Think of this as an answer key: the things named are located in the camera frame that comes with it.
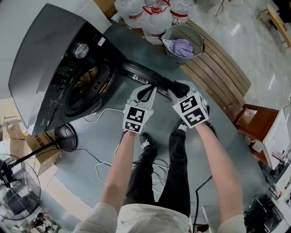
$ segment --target shoe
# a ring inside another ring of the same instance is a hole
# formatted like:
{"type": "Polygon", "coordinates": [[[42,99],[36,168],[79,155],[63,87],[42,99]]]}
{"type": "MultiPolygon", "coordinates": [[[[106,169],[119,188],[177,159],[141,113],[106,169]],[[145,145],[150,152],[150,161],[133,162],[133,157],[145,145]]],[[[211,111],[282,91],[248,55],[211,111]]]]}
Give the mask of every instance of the shoe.
{"type": "Polygon", "coordinates": [[[152,140],[151,137],[147,133],[142,133],[140,135],[140,146],[143,148],[143,150],[146,150],[146,147],[152,146],[152,140]]]}
{"type": "Polygon", "coordinates": [[[204,122],[211,130],[212,130],[212,132],[215,134],[215,136],[217,137],[217,139],[218,139],[218,136],[217,136],[217,133],[216,133],[216,130],[215,130],[215,128],[213,127],[213,125],[210,123],[210,122],[208,122],[208,121],[205,121],[204,122]]]}
{"type": "Polygon", "coordinates": [[[186,125],[186,123],[182,119],[180,119],[177,125],[174,127],[173,131],[183,130],[184,132],[186,132],[187,129],[188,129],[188,126],[186,125]]]}

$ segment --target washing machine door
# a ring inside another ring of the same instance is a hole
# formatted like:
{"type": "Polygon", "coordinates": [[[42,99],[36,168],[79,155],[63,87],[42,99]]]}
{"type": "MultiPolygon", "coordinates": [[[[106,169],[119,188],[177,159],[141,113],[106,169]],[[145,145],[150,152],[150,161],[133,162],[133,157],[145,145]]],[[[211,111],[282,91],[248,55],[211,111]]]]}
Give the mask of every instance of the washing machine door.
{"type": "Polygon", "coordinates": [[[159,73],[128,59],[122,59],[118,73],[135,79],[143,84],[153,84],[157,91],[170,99],[168,90],[170,89],[178,98],[187,95],[189,90],[160,75],[159,73]]]}
{"type": "Polygon", "coordinates": [[[116,73],[117,67],[109,60],[88,62],[66,95],[65,114],[74,117],[88,110],[107,92],[116,73]]]}

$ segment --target wooden bench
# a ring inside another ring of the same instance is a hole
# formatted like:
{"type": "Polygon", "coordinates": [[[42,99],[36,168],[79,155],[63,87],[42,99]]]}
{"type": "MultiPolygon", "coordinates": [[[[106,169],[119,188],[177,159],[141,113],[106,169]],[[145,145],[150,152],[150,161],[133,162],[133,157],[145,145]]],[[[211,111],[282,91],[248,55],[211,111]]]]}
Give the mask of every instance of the wooden bench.
{"type": "MultiPolygon", "coordinates": [[[[233,121],[245,104],[244,96],[251,82],[231,56],[209,34],[190,20],[187,25],[202,35],[205,52],[181,68],[233,121]]],[[[131,31],[140,37],[144,36],[141,29],[131,31]]],[[[163,46],[156,46],[156,49],[165,53],[163,46]]]]}
{"type": "Polygon", "coordinates": [[[262,19],[262,17],[264,15],[268,16],[270,18],[270,20],[272,20],[272,22],[274,23],[274,25],[278,29],[279,33],[283,37],[283,39],[284,39],[283,43],[287,44],[287,48],[285,48],[285,50],[290,48],[291,47],[291,37],[287,31],[287,28],[286,28],[283,20],[279,17],[279,15],[275,11],[275,9],[270,4],[267,4],[267,9],[265,9],[259,13],[258,19],[259,20],[262,19]]]}

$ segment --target wooden chair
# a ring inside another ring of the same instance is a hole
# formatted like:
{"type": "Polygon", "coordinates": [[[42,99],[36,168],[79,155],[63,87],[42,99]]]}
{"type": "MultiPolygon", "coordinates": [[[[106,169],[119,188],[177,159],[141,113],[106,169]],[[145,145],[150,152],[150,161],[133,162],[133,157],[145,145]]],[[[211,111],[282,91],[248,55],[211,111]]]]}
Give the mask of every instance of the wooden chair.
{"type": "Polygon", "coordinates": [[[279,17],[279,15],[275,11],[275,9],[270,4],[267,4],[267,9],[265,9],[259,13],[258,19],[259,20],[262,19],[262,17],[264,15],[268,16],[270,18],[270,20],[272,20],[272,22],[274,23],[274,25],[278,29],[279,33],[283,37],[284,41],[282,43],[287,44],[287,48],[285,48],[284,50],[290,48],[291,47],[291,37],[287,31],[287,28],[286,28],[283,20],[279,17]]]}
{"type": "Polygon", "coordinates": [[[283,110],[245,104],[233,124],[239,132],[250,137],[251,152],[274,169],[279,160],[273,153],[284,154],[290,144],[283,110]],[[252,116],[246,116],[248,111],[253,112],[252,116]],[[262,148],[261,151],[253,148],[255,143],[262,148]]]}

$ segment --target black pants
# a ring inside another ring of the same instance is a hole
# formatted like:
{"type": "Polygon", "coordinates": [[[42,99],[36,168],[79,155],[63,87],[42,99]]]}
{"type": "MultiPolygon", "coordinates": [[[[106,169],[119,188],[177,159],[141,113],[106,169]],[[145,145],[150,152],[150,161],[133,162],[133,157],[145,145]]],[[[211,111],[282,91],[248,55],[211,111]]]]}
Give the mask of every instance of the black pants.
{"type": "Polygon", "coordinates": [[[185,152],[186,134],[182,130],[173,131],[169,139],[170,166],[166,184],[156,203],[152,190],[153,162],[157,156],[155,146],[148,146],[132,170],[128,192],[124,201],[127,204],[149,204],[176,210],[190,216],[190,191],[185,152]]]}

